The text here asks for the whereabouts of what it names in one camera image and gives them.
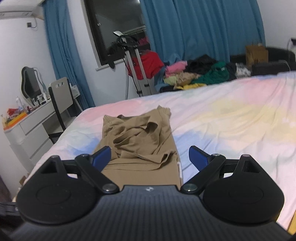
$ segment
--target yellow clothing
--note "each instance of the yellow clothing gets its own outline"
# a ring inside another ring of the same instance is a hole
[[[174,86],[174,85],[177,84],[178,79],[177,79],[177,77],[174,75],[174,76],[171,76],[171,77],[169,77],[169,78],[164,78],[163,81],[164,81],[166,84],[168,84],[168,85],[172,85],[172,86]]]
[[[196,88],[203,87],[203,86],[207,86],[207,85],[201,84],[201,83],[196,83],[196,84],[191,84],[191,85],[175,86],[174,89],[190,90],[190,89],[196,89]]]

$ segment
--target red clothing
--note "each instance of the red clothing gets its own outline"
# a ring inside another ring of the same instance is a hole
[[[156,75],[161,70],[162,67],[164,67],[164,64],[160,60],[158,54],[153,51],[149,51],[148,53],[141,55],[141,60],[142,60],[142,64],[144,67],[146,77],[148,79],[153,78],[153,76]],[[141,69],[140,69],[140,66],[138,63],[138,59],[133,58],[133,61],[136,64],[134,66],[134,68],[135,68],[137,78],[138,78],[138,80],[142,80],[143,75],[142,75],[142,72],[141,72]],[[130,76],[132,76],[130,66],[128,66],[128,74]]]
[[[148,38],[147,37],[144,37],[144,38],[142,38],[142,39],[139,40],[140,46],[146,45],[148,43],[149,43],[149,41],[148,41]]]

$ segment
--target cable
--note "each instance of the cable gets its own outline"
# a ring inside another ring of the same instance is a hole
[[[126,100],[128,99],[128,69],[126,69]]]
[[[289,70],[290,70],[290,72],[291,72],[290,65],[288,64],[287,61],[285,61],[285,60],[283,60],[283,59],[280,59],[280,60],[279,60],[279,63],[285,63],[285,64],[289,67]]]
[[[36,20],[35,17],[34,17],[34,19],[35,19],[35,24],[36,24],[36,26],[35,26],[35,27],[31,27],[31,28],[36,28],[36,27],[37,27],[37,20]]]
[[[133,75],[130,73],[129,70],[128,70],[128,74],[133,78]],[[137,86],[136,86],[136,83],[135,83],[134,78],[133,78],[133,84],[135,85],[135,88],[136,88],[136,90],[137,90],[137,93],[138,93],[139,97],[141,97],[140,94],[139,94],[139,90],[138,90],[138,88],[137,88]]]
[[[288,43],[287,43],[287,52],[288,52],[288,61],[290,61],[290,57],[291,57],[291,53],[290,53],[290,42],[291,42],[291,39],[289,39]]]

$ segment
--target desk drawer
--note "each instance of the desk drawer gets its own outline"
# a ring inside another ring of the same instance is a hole
[[[40,125],[30,132],[20,145],[27,153],[28,157],[31,158],[47,139],[48,134],[46,133],[43,125]]]
[[[44,145],[40,148],[40,150],[38,150],[34,156],[32,156],[31,158],[31,162],[33,163],[33,165],[35,166],[36,163],[41,159],[41,157],[49,151],[49,149],[53,146],[53,143],[50,139],[48,139],[48,141],[46,141],[44,143]]]
[[[20,123],[20,126],[22,127],[25,135],[28,134],[35,126],[39,125],[52,113],[54,113],[54,106],[52,102],[49,102],[28,115],[28,117]]]

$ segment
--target window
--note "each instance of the window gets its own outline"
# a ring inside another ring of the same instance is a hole
[[[84,0],[96,50],[101,65],[124,57],[116,45],[114,31],[137,38],[143,49],[149,49],[146,27],[139,0]]]

